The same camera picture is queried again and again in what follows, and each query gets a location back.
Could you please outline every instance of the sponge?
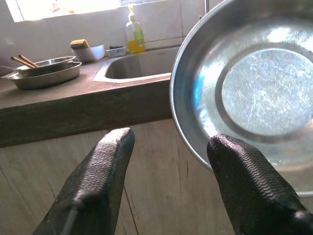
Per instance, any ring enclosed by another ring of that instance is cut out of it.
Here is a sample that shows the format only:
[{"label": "sponge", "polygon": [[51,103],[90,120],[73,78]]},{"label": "sponge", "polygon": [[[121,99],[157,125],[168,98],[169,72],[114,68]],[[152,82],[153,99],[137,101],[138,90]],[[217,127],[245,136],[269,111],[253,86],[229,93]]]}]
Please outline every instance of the sponge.
[{"label": "sponge", "polygon": [[77,49],[89,48],[90,46],[88,45],[88,43],[85,39],[80,39],[80,40],[72,41],[70,43],[70,47],[73,50],[77,50]]}]

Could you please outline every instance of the kitchen counter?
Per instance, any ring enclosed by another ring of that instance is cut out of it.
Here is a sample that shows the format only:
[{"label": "kitchen counter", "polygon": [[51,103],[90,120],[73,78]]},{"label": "kitchen counter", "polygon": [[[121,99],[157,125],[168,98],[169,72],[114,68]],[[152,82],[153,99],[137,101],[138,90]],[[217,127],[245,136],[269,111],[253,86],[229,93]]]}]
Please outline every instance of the kitchen counter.
[{"label": "kitchen counter", "polygon": [[32,91],[0,80],[0,147],[171,117],[169,76],[127,83],[94,82],[103,61],[79,77]]}]

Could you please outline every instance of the stainless steel bowl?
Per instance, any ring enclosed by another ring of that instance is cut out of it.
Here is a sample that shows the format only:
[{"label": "stainless steel bowl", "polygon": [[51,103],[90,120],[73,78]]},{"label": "stainless steel bowl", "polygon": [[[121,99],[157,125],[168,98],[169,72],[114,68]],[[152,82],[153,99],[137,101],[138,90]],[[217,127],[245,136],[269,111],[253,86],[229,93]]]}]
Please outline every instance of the stainless steel bowl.
[{"label": "stainless steel bowl", "polygon": [[67,63],[72,62],[75,58],[75,56],[66,56],[50,60],[43,60],[35,63],[39,66],[38,68],[30,69],[29,67],[24,65],[18,67],[17,69],[20,69],[19,74],[24,77],[39,76],[63,70],[64,68],[66,68]]},{"label": "stainless steel bowl", "polygon": [[49,87],[72,80],[79,75],[81,62],[71,62],[65,65],[65,69],[34,77],[22,77],[16,73],[8,77],[21,90],[32,90]]},{"label": "stainless steel bowl", "polygon": [[313,1],[228,0],[183,42],[173,68],[175,123],[208,168],[225,133],[259,148],[303,196],[313,195]]}]

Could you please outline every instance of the bottle label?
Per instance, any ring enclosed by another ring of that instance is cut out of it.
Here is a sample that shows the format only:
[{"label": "bottle label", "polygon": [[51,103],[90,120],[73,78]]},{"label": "bottle label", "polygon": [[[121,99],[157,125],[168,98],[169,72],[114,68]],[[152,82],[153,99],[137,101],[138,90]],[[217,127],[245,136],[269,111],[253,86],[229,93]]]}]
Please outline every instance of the bottle label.
[{"label": "bottle label", "polygon": [[144,44],[143,32],[141,29],[136,29],[134,31],[134,39],[138,46],[142,47]]}]

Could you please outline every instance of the stacked metal plate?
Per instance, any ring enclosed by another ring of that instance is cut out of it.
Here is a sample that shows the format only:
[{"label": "stacked metal plate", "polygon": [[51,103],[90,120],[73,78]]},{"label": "stacked metal plate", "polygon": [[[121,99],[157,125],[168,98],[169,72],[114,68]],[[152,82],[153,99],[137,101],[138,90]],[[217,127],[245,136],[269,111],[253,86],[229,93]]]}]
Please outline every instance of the stacked metal plate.
[{"label": "stacked metal plate", "polygon": [[18,73],[8,77],[21,90],[57,85],[76,78],[82,63],[74,62],[75,56],[44,60],[35,63],[38,68],[18,67]]}]

